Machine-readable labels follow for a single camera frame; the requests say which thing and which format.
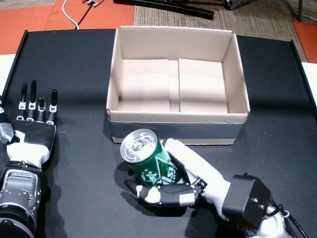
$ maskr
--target aluminum can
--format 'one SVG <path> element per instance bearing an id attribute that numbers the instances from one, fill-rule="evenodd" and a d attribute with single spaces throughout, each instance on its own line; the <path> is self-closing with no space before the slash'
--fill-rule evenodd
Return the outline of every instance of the aluminum can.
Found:
<path id="1" fill-rule="evenodd" d="M 181 181 L 182 177 L 155 133 L 139 129 L 128 134 L 120 147 L 121 156 L 147 185 Z"/>

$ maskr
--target black table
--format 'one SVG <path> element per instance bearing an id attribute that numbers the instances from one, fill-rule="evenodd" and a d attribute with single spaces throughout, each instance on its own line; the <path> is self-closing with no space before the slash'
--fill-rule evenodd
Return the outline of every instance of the black table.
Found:
<path id="1" fill-rule="evenodd" d="M 39 217 L 47 238 L 235 237 L 202 204 L 198 211 L 141 206 L 123 181 L 128 167 L 109 139 L 105 119 L 114 30 L 28 33 L 5 109 L 15 117 L 21 85 L 59 93 L 56 145 L 46 174 L 51 197 Z M 300 65 L 289 42 L 238 37 L 251 114 L 233 146 L 193 146 L 230 180 L 258 176 L 316 237 L 317 128 Z M 4 151 L 0 162 L 7 160 Z"/>

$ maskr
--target robotic wrist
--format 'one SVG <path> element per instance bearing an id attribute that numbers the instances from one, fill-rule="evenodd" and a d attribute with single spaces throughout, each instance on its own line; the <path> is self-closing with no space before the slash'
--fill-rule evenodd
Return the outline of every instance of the robotic wrist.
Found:
<path id="1" fill-rule="evenodd" d="M 34 238 L 36 212 L 47 186 L 44 173 L 34 165 L 10 161 L 0 170 L 0 185 L 0 234 Z"/>

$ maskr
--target white robotic hand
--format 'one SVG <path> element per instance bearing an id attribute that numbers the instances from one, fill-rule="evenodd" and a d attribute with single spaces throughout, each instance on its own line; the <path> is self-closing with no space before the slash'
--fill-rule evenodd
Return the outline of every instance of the white robotic hand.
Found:
<path id="1" fill-rule="evenodd" d="M 165 149 L 185 183 L 151 187 L 133 180 L 125 181 L 138 199 L 150 206 L 181 207 L 195 205 L 201 197 L 215 205 L 222 219 L 243 229 L 246 237 L 296 237 L 287 219 L 285 228 L 284 218 L 289 213 L 275 204 L 270 191 L 258 178 L 234 176 L 230 183 L 180 141 L 168 139 Z"/>
<path id="2" fill-rule="evenodd" d="M 10 158 L 0 170 L 1 237 L 34 238 L 36 233 L 37 209 L 47 186 L 42 165 L 53 148 L 57 113 L 57 91 L 52 91 L 47 117 L 45 100 L 36 101 L 36 91 L 33 80 L 27 103 L 27 84 L 23 84 L 13 126 L 0 105 L 0 140 L 7 144 Z"/>

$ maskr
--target cardboard box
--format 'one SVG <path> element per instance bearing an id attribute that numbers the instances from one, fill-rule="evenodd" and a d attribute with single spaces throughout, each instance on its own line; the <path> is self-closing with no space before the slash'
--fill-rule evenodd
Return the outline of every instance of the cardboard box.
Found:
<path id="1" fill-rule="evenodd" d="M 250 113 L 236 35 L 117 29 L 106 112 L 113 142 L 148 128 L 185 144 L 233 144 Z"/>

